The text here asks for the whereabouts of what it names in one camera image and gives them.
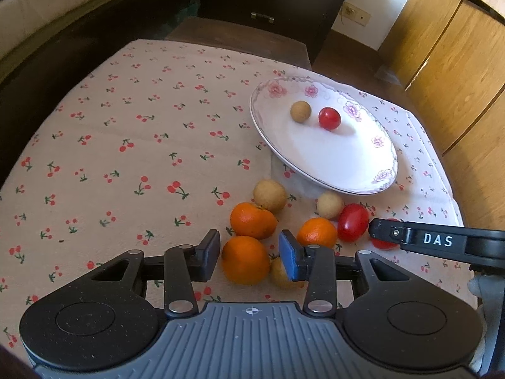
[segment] wall socket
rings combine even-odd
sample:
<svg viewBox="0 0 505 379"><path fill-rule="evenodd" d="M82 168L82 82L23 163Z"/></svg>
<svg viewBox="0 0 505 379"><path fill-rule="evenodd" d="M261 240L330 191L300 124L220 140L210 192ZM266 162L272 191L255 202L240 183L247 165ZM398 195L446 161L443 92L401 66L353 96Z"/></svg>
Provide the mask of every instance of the wall socket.
<svg viewBox="0 0 505 379"><path fill-rule="evenodd" d="M372 16L366 11L363 11L355 5L349 4L348 2L343 3L340 13L343 17L349 18L350 20L353 20L362 26L366 26L370 20L370 17Z"/></svg>

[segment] silver screw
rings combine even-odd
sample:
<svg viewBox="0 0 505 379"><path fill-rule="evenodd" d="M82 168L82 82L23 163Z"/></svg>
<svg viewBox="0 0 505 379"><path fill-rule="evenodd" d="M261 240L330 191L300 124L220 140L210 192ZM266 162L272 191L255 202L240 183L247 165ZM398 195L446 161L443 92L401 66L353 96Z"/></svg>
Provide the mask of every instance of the silver screw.
<svg viewBox="0 0 505 379"><path fill-rule="evenodd" d="M312 311L316 313L324 313L324 312L329 312L333 309L333 305L329 303L328 301L324 301L321 299L315 300L315 301L310 301L309 305L307 307Z"/></svg>
<svg viewBox="0 0 505 379"><path fill-rule="evenodd" d="M185 313L193 309L193 304L185 300L173 301L168 304L168 309L175 313Z"/></svg>

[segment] wooden cabinet door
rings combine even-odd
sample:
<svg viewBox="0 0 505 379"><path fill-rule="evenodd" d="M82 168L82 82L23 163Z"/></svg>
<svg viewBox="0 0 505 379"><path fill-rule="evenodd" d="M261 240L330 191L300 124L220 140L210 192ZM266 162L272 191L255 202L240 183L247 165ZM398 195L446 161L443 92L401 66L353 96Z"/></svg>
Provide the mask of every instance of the wooden cabinet door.
<svg viewBox="0 0 505 379"><path fill-rule="evenodd" d="M465 224L505 229L505 92L443 157Z"/></svg>
<svg viewBox="0 0 505 379"><path fill-rule="evenodd" d="M461 0L408 0L379 48L407 87L442 35Z"/></svg>
<svg viewBox="0 0 505 379"><path fill-rule="evenodd" d="M459 7L407 90L435 147L445 152L505 82L505 26L471 3Z"/></svg>

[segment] oval plate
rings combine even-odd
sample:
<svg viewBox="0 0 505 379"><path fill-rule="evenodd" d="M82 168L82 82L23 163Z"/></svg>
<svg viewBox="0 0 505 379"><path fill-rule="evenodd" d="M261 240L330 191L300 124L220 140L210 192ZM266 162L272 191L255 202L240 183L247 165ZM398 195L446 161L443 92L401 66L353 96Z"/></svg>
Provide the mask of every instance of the oval plate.
<svg viewBox="0 0 505 379"><path fill-rule="evenodd" d="M312 108L304 123L296 123L289 114L299 100ZM342 116L333 131L319 126L319 111L327 106ZM319 185L370 195L394 183L398 160L386 130L366 108L336 88L309 78L276 78L254 90L250 109L254 125L272 151Z"/></svg>

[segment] orange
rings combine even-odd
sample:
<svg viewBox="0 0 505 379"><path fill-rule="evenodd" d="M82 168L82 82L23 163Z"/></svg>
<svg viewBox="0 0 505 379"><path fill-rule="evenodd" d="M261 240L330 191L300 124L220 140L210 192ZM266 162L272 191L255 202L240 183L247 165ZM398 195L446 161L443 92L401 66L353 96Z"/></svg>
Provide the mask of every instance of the orange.
<svg viewBox="0 0 505 379"><path fill-rule="evenodd" d="M235 283L254 285L270 270L270 258L261 242L251 237L233 237L221 252L224 275Z"/></svg>
<svg viewBox="0 0 505 379"><path fill-rule="evenodd" d="M265 239L273 235L277 219L270 211L241 202L231 211L230 224L237 235Z"/></svg>
<svg viewBox="0 0 505 379"><path fill-rule="evenodd" d="M300 245L304 246L317 244L333 248L337 242L337 230L333 224L325 218L310 218L301 226L296 240Z"/></svg>

